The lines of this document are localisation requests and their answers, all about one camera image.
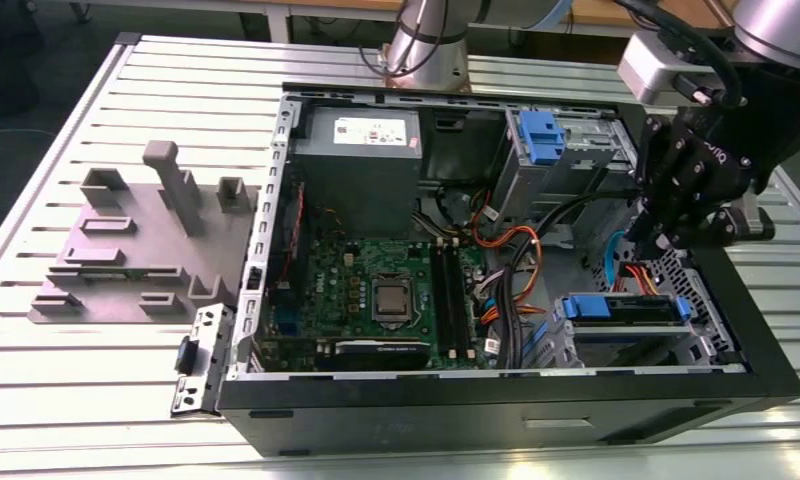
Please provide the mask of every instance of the floor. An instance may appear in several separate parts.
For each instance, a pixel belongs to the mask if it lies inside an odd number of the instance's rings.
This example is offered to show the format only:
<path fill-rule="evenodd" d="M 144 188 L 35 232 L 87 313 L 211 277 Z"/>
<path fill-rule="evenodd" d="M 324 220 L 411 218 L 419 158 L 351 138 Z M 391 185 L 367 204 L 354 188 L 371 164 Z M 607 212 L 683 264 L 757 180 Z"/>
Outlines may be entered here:
<path fill-rule="evenodd" d="M 41 100 L 27 113 L 0 117 L 0 223 L 119 32 L 236 40 L 244 38 L 242 18 L 234 13 L 95 6 L 92 17 L 91 23 L 80 25 L 68 4 L 39 4 L 35 20 L 45 45 L 25 58 L 25 64 L 35 77 Z M 252 39 L 268 39 L 262 17 L 247 18 L 247 25 Z M 332 22 L 328 19 L 308 21 L 303 18 L 294 22 L 294 40 L 298 43 L 376 47 L 391 39 L 391 34 L 392 26 L 388 23 Z M 470 50 L 498 56 L 526 56 L 547 50 L 562 55 L 560 48 L 528 48 L 519 36 L 504 30 L 476 30 L 470 36 Z M 787 162 L 786 168 L 800 186 L 800 154 Z"/>

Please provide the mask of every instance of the blue latch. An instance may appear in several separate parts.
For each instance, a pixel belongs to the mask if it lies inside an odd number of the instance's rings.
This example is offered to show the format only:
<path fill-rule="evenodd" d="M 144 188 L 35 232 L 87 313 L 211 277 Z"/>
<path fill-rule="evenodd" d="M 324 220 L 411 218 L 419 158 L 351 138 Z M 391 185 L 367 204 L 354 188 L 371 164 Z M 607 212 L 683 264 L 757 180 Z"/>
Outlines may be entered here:
<path fill-rule="evenodd" d="M 566 318 L 610 318 L 611 309 L 603 295 L 572 295 L 563 299 Z"/>
<path fill-rule="evenodd" d="M 566 130 L 551 112 L 520 112 L 522 138 L 531 150 L 534 165 L 554 165 L 566 151 Z"/>
<path fill-rule="evenodd" d="M 679 310 L 679 316 L 682 317 L 682 322 L 687 323 L 694 316 L 694 311 L 691 309 L 691 302 L 689 299 L 679 296 L 677 297 L 677 309 Z"/>

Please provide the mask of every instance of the wooden table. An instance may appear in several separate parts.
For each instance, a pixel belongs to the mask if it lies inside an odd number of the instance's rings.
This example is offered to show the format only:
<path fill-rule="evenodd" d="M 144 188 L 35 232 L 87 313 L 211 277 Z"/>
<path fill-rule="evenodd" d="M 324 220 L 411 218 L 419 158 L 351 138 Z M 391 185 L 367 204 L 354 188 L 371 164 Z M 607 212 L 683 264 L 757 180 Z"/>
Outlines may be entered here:
<path fill-rule="evenodd" d="M 79 6 L 76 0 L 52 1 L 68 1 Z M 737 0 L 721 1 L 727 5 L 737 2 Z M 290 43 L 288 20 L 292 16 L 391 22 L 395 20 L 395 12 L 403 5 L 403 0 L 85 0 L 85 3 L 259 13 L 268 17 L 272 41 Z M 691 25 L 709 28 L 721 26 L 705 0 L 662 0 L 662 5 Z M 572 33 L 579 35 L 629 37 L 638 28 L 626 10 L 613 0 L 574 0 L 572 13 L 575 16 Z M 563 31 L 563 28 L 558 25 L 550 31 Z"/>
<path fill-rule="evenodd" d="M 737 1 L 722 0 L 722 3 L 731 10 Z M 260 2 L 376 11 L 396 11 L 403 5 L 403 0 L 260 0 Z M 662 0 L 662 7 L 697 27 L 718 28 L 722 26 L 703 0 Z M 579 30 L 583 26 L 626 27 L 630 33 L 637 28 L 629 12 L 613 0 L 574 0 L 572 14 Z"/>

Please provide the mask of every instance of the power supply label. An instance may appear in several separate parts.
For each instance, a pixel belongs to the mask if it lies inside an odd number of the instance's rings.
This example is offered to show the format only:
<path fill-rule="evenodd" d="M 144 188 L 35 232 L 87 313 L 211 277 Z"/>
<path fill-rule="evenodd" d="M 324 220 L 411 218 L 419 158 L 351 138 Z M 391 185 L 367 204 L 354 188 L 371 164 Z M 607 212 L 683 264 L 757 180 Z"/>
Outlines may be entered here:
<path fill-rule="evenodd" d="M 335 120 L 335 143 L 406 146 L 406 120 L 342 117 Z"/>

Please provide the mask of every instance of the motherboard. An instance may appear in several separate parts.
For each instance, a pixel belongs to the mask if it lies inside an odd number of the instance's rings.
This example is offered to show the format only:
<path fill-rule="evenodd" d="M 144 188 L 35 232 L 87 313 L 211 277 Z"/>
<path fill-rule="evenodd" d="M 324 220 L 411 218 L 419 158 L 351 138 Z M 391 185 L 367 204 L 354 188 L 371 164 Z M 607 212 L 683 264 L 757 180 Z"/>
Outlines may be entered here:
<path fill-rule="evenodd" d="M 271 307 L 271 332 L 258 341 L 268 369 L 346 369 L 328 361 L 344 356 L 380 369 L 486 368 L 468 295 L 483 272 L 476 248 L 324 239 L 307 263 L 300 300 Z"/>

